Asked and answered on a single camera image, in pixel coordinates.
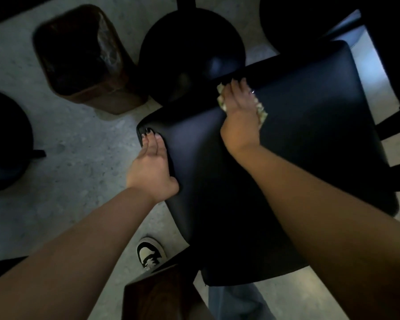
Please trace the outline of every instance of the shoe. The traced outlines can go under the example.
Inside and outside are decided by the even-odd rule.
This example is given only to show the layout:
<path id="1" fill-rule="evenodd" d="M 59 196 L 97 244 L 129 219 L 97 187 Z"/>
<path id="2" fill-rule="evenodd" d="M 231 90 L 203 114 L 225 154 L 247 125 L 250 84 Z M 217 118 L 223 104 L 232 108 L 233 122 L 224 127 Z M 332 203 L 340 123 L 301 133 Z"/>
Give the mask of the shoe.
<path id="1" fill-rule="evenodd" d="M 136 247 L 136 252 L 138 253 L 139 261 L 146 271 L 156 267 L 167 259 L 163 247 L 151 237 L 142 238 Z"/>

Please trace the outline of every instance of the floor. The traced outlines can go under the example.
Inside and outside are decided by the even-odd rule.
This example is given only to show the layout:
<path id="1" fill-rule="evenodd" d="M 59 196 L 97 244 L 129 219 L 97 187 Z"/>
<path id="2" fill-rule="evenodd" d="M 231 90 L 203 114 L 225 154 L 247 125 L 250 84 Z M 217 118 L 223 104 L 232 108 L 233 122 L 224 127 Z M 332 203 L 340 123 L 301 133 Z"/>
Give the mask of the floor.
<path id="1" fill-rule="evenodd" d="M 176 10 L 175 0 L 52 0 L 0 24 L 0 91 L 25 110 L 36 149 L 48 155 L 0 192 L 0 259 L 29 255 L 121 191 L 127 166 L 139 151 L 135 126 L 160 107 L 150 100 L 112 116 L 67 102 L 49 90 L 33 51 L 32 33 L 41 22 L 85 3 L 107 14 L 135 62 L 148 29 Z M 259 0 L 197 0 L 198 7 L 219 13 L 235 26 L 246 47 L 247 64 L 276 54 L 259 25 L 258 5 Z M 380 122 L 397 111 L 397 99 L 367 33 L 352 51 L 373 117 Z M 400 134 L 385 140 L 384 148 L 390 164 L 399 164 Z M 187 246 L 166 205 L 157 205 L 118 261 L 90 320 L 120 319 L 124 285 L 143 272 L 135 245 L 145 235 L 162 242 L 169 256 Z M 200 276 L 195 285 L 207 301 Z M 257 286 L 278 319 L 346 319 L 310 268 Z"/>

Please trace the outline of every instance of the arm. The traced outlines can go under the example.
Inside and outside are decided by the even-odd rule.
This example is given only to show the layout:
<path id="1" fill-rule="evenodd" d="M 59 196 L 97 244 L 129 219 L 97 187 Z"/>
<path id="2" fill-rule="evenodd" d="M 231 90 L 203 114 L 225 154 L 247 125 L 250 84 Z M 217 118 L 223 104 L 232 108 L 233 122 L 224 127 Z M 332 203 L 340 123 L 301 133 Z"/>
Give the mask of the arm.
<path id="1" fill-rule="evenodd" d="M 127 183 L 115 198 L 0 278 L 0 320 L 87 319 L 136 229 L 155 204 L 179 190 L 158 134 L 143 137 Z"/>
<path id="2" fill-rule="evenodd" d="M 259 144 L 245 80 L 224 90 L 221 135 L 282 227 L 352 319 L 400 319 L 400 222 Z"/>

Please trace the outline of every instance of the person's left arm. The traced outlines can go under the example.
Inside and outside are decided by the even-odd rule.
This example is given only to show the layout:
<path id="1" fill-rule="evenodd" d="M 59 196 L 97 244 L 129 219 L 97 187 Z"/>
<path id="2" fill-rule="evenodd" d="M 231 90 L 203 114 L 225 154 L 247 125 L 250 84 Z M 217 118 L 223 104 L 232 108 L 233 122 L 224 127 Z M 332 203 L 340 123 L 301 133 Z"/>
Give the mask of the person's left arm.
<path id="1" fill-rule="evenodd" d="M 161 136 L 142 140 L 127 189 L 0 277 L 0 320 L 87 319 L 141 222 L 179 190 Z"/>

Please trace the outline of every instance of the trash can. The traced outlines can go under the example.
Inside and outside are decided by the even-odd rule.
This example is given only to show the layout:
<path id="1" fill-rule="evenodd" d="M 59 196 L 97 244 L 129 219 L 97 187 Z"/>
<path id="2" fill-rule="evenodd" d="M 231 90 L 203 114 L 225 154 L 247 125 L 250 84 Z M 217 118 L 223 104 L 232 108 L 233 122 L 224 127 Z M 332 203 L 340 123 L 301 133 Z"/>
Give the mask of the trash can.
<path id="1" fill-rule="evenodd" d="M 121 114 L 145 103 L 138 67 L 98 7 L 85 4 L 39 26 L 34 49 L 52 91 Z"/>

